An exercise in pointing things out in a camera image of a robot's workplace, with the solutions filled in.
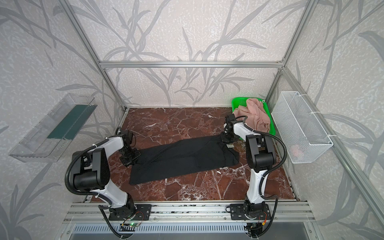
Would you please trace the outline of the black shirt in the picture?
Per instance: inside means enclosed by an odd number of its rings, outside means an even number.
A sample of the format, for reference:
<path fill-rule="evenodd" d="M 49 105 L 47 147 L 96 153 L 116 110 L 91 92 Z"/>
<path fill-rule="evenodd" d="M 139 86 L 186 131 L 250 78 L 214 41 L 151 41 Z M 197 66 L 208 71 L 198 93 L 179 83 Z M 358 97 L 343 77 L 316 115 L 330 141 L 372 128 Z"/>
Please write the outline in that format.
<path fill-rule="evenodd" d="M 220 135 L 180 140 L 140 153 L 132 167 L 130 185 L 232 167 L 240 161 L 240 154 L 228 148 Z"/>

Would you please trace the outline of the pink garment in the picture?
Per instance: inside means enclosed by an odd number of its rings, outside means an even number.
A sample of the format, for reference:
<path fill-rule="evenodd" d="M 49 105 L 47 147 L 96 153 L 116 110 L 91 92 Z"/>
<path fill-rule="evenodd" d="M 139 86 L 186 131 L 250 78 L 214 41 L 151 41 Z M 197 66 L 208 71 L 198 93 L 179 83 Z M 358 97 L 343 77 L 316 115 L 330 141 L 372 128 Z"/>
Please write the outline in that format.
<path fill-rule="evenodd" d="M 247 116 L 246 124 L 254 130 L 269 133 L 271 120 L 264 109 L 264 104 L 258 99 L 246 100 L 246 107 L 238 106 L 233 111 L 235 117 Z"/>

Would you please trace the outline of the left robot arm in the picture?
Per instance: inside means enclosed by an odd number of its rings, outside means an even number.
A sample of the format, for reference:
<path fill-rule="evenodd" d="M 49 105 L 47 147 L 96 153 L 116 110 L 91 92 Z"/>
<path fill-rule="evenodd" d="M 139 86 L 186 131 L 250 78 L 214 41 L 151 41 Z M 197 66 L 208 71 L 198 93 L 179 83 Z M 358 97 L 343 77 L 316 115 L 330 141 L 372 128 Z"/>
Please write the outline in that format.
<path fill-rule="evenodd" d="M 133 133 L 123 132 L 74 153 L 65 173 L 66 188 L 75 195 L 93 195 L 102 199 L 111 211 L 135 213 L 137 208 L 131 195 L 122 191 L 111 180 L 108 163 L 111 155 L 120 152 L 123 165 L 133 164 L 140 156 L 139 151 L 131 147 L 134 139 Z"/>

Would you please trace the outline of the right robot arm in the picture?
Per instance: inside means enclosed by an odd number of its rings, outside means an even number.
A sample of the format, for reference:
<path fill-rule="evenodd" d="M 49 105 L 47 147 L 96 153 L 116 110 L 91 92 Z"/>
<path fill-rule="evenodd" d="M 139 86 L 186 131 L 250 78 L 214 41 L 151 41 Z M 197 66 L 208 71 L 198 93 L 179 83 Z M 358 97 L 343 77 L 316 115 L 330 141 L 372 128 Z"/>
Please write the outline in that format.
<path fill-rule="evenodd" d="M 242 139 L 246 144 L 246 160 L 251 169 L 250 185 L 246 195 L 245 206 L 248 211 L 261 209 L 265 203 L 265 188 L 268 170 L 276 163 L 272 151 L 273 140 L 267 133 L 256 131 L 244 123 L 226 123 L 221 133 L 222 141 L 231 144 Z"/>

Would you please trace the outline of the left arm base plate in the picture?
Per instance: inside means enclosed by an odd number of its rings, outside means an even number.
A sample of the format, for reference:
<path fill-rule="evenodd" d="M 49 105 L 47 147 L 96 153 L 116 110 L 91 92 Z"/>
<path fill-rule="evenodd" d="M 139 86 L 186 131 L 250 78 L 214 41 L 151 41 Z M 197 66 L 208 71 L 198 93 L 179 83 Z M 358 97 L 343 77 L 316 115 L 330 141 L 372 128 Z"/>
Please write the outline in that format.
<path fill-rule="evenodd" d="M 121 208 L 110 208 L 109 220 L 110 221 L 122 221 L 122 220 L 134 220 L 134 221 L 148 221 L 151 214 L 151 204 L 138 204 L 132 210 L 127 206 Z"/>

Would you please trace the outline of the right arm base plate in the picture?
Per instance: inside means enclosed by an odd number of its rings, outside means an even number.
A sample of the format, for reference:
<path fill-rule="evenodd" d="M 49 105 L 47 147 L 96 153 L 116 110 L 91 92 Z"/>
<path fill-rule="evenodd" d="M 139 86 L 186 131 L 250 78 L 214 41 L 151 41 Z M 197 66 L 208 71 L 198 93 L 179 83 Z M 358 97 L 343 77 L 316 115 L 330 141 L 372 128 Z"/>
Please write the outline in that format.
<path fill-rule="evenodd" d="M 231 215 L 231 220 L 263 220 L 271 219 L 271 211 L 269 206 L 265 203 L 259 204 L 230 204 L 226 207 L 226 211 Z"/>

